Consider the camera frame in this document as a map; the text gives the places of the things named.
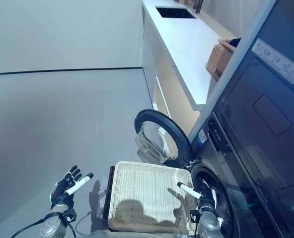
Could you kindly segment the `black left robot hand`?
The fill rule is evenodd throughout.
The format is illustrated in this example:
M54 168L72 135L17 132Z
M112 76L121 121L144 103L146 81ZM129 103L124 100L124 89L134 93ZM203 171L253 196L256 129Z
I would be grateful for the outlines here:
M74 206L74 193L94 177L94 173L82 176L77 165L72 166L64 177L55 183L50 195L51 209L57 205L66 205L68 209Z

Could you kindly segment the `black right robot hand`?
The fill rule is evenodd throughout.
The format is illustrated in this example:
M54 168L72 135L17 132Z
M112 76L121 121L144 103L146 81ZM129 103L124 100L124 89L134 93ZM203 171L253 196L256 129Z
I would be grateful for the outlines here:
M201 200L202 203L203 202L208 203L216 209L217 207L216 191L210 188L209 185L204 180L202 180L199 192L195 191L194 189L185 185L182 182L178 182L177 186L183 191L185 191L187 194L191 195L192 197L198 200Z

